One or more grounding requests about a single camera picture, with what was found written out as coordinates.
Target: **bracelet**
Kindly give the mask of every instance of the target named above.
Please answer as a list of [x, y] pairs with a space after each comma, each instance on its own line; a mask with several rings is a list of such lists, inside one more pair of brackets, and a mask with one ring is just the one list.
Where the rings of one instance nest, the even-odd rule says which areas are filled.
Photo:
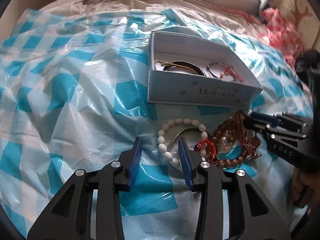
[[[162, 152], [164, 159], [169, 165], [175, 169], [178, 173], [182, 174], [181, 171], [176, 168], [180, 165], [180, 161], [173, 158], [169, 151], [174, 140], [186, 131], [199, 131], [201, 132], [201, 141], [194, 146], [194, 151], [199, 152], [202, 158], [206, 158], [207, 161], [218, 168], [235, 168], [241, 165], [245, 160], [254, 160], [261, 156], [257, 154], [256, 150], [260, 146], [260, 139], [255, 135], [250, 140], [247, 137], [247, 131], [243, 125], [243, 119], [247, 115], [239, 110], [236, 112], [235, 117], [229, 117], [228, 120], [220, 124], [213, 135], [206, 131], [205, 125], [201, 124], [198, 120], [194, 119], [171, 119], [162, 126], [162, 129], [158, 131], [158, 149]], [[180, 131], [170, 142], [168, 148], [164, 145], [165, 132], [175, 124], [192, 124], [195, 127], [185, 128]], [[236, 140], [239, 140], [241, 145], [241, 154], [234, 159], [218, 159], [219, 150], [224, 153], [228, 153], [232, 150]]]
[[[260, 146], [260, 139], [257, 136], [248, 139], [247, 131], [244, 128], [242, 120], [247, 115], [239, 110], [236, 112], [235, 118], [230, 117], [227, 121], [224, 121], [217, 127], [217, 130], [213, 133], [212, 142], [210, 145], [211, 151], [209, 156], [209, 163], [218, 166], [219, 168], [235, 168], [241, 165], [244, 160], [254, 160], [261, 156], [256, 154], [256, 149]], [[241, 154], [239, 157], [232, 160], [219, 160], [217, 156], [217, 148], [221, 149], [222, 152], [228, 153], [233, 146], [236, 139], [239, 139], [241, 144]], [[199, 144], [194, 146], [194, 150], [201, 154], [201, 149], [204, 148], [203, 144], [206, 145], [207, 140], [202, 140]]]
[[[179, 135], [181, 135], [182, 133], [185, 133], [185, 132], [190, 132], [190, 131], [201, 133], [201, 131], [200, 131], [197, 127], [188, 127], [188, 128], [185, 128], [185, 129], [181, 130], [180, 132], [178, 132], [178, 133], [176, 134], [176, 136], [175, 136], [175, 137], [171, 140], [171, 142], [169, 143], [168, 152], [170, 152], [170, 148], [171, 148], [172, 143], [178, 138]], [[208, 133], [208, 132], [206, 132], [206, 133], [208, 134], [208, 138], [212, 138], [212, 136], [210, 135], [210, 133]], [[170, 161], [168, 161], [168, 163], [169, 163], [169, 165], [171, 166], [171, 168], [173, 168], [176, 172], [178, 172], [178, 173], [180, 173], [180, 174], [183, 175], [183, 172], [180, 171], [180, 170], [178, 170], [178, 169], [176, 169], [176, 167], [173, 166]]]
[[185, 68], [190, 70], [193, 74], [206, 76], [200, 67], [190, 62], [186, 62], [186, 61], [166, 62], [166, 61], [155, 60], [155, 63], [160, 63], [162, 66], [164, 66], [163, 71], [168, 71], [171, 67], [180, 67], [180, 68]]
[[[220, 77], [217, 77], [217, 76], [211, 71], [210, 66], [214, 66], [214, 65], [222, 65], [222, 66], [225, 68], [225, 70], [224, 70], [223, 72], [221, 72]], [[226, 67], [224, 64], [217, 63], [217, 62], [212, 62], [212, 63], [210, 63], [210, 64], [207, 66], [207, 71], [211, 74], [211, 76], [212, 76], [213, 78], [220, 78], [220, 79], [222, 79], [224, 76], [230, 75], [230, 76], [232, 76], [233, 81], [235, 81], [236, 79], [238, 79], [239, 82], [243, 83], [243, 78], [240, 77], [240, 76], [238, 76], [238, 75], [236, 75], [236, 73], [234, 72], [234, 70], [232, 69], [231, 66]]]
[[158, 131], [158, 139], [157, 139], [158, 144], [159, 144], [158, 145], [158, 149], [159, 149], [160, 152], [163, 153], [163, 157], [165, 158], [165, 160], [170, 162], [170, 164], [172, 166], [174, 166], [174, 167], [178, 167], [179, 164], [180, 164], [180, 161], [178, 159], [176, 159], [176, 158], [173, 158], [172, 154], [167, 150], [167, 147], [164, 145], [164, 142], [165, 142], [164, 134], [171, 126], [174, 126], [175, 124], [182, 124], [182, 123], [184, 123], [186, 125], [192, 124], [193, 126], [198, 127], [198, 129], [201, 132], [201, 139], [202, 140], [207, 140], [207, 138], [208, 138], [208, 134], [205, 131], [206, 130], [205, 125], [200, 123], [196, 119], [191, 120], [191, 119], [188, 119], [188, 118], [185, 118], [185, 119], [177, 118], [175, 120], [171, 119], [166, 124], [164, 124], [162, 126], [162, 129], [160, 129]]

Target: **open box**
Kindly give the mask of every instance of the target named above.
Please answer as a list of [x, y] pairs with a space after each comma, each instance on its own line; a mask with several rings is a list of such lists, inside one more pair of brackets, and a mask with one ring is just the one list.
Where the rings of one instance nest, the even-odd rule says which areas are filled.
[[[152, 32], [149, 59], [150, 103], [247, 108], [262, 91], [250, 69], [229, 47], [202, 38]], [[155, 60], [187, 61], [199, 66], [206, 76], [183, 73], [179, 68], [163, 71]], [[207, 66], [213, 61], [232, 66], [243, 83], [212, 78]]]

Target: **red fabric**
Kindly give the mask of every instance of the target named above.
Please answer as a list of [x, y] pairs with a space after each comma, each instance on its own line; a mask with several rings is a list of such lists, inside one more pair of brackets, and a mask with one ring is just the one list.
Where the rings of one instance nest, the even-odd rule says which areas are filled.
[[270, 46], [281, 51], [286, 62], [294, 67], [295, 58], [304, 51], [302, 39], [295, 25], [283, 18], [278, 9], [268, 8], [261, 11], [261, 15], [268, 22], [267, 36]]

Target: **jewelry box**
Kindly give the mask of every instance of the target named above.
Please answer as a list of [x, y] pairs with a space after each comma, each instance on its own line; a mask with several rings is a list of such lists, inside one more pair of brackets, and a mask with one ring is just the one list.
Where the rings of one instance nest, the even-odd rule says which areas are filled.
[[149, 44], [148, 102], [248, 108], [262, 87], [227, 46], [154, 31]]

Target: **metal screw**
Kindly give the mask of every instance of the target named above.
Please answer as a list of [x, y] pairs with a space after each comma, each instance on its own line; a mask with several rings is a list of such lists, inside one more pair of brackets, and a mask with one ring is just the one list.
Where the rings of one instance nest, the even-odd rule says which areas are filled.
[[76, 170], [76, 176], [82, 176], [84, 174], [84, 170]]
[[237, 170], [237, 175], [240, 177], [243, 177], [245, 175], [245, 171], [244, 170]]
[[210, 163], [208, 163], [208, 162], [201, 162], [200, 165], [201, 165], [201, 167], [203, 167], [203, 168], [209, 168]]
[[117, 167], [119, 167], [120, 165], [121, 165], [121, 163], [118, 162], [118, 161], [115, 161], [115, 162], [112, 162], [112, 163], [111, 163], [111, 167], [114, 167], [114, 168], [117, 168]]

